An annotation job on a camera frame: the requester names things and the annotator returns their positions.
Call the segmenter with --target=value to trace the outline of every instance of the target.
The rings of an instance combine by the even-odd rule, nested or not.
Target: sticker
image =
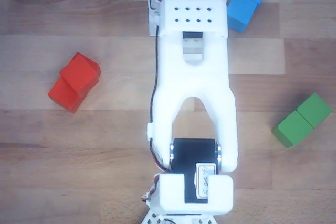
[[[208,198],[209,175],[216,174],[215,163],[197,163],[195,174],[196,197],[198,199]]]

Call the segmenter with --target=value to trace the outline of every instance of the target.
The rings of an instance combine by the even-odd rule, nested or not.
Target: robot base
[[[143,219],[141,224],[217,224],[217,221],[213,216],[207,216],[202,218],[195,218],[195,216],[162,216],[156,215],[151,210]]]

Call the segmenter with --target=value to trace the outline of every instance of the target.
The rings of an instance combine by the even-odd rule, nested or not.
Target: wooden block
[[[274,136],[286,147],[300,143],[313,130],[313,127],[294,110],[279,125],[272,129]]]
[[[332,112],[331,108],[316,93],[306,99],[296,110],[313,128],[322,123]]]
[[[59,74],[79,95],[86,95],[99,82],[97,72],[84,57],[78,55]]]
[[[54,102],[72,113],[76,112],[86,97],[86,94],[79,96],[62,77],[58,78],[48,95]]]
[[[73,59],[71,61],[73,61],[77,57],[84,58],[84,60],[86,60],[86,62],[95,70],[95,72],[97,73],[97,75],[100,76],[101,70],[100,70],[100,67],[99,67],[99,65],[97,63],[95,63],[93,60],[89,59],[88,57],[85,57],[84,55],[82,55],[79,52],[75,54],[75,56],[73,57]]]

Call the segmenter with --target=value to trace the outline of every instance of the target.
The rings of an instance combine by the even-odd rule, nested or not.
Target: red wooden cube
[[[62,77],[58,78],[48,95],[54,102],[72,113],[77,111],[86,97],[86,95],[79,96]]]
[[[97,70],[94,70],[85,58],[81,54],[75,56],[59,72],[79,96],[86,95],[99,82]]]

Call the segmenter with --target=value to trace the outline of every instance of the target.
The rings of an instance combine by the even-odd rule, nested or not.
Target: green block
[[[272,129],[272,133],[286,148],[290,148],[300,143],[312,130],[313,127],[306,119],[294,110]]]
[[[296,109],[313,128],[331,113],[331,108],[316,94],[312,94]]]

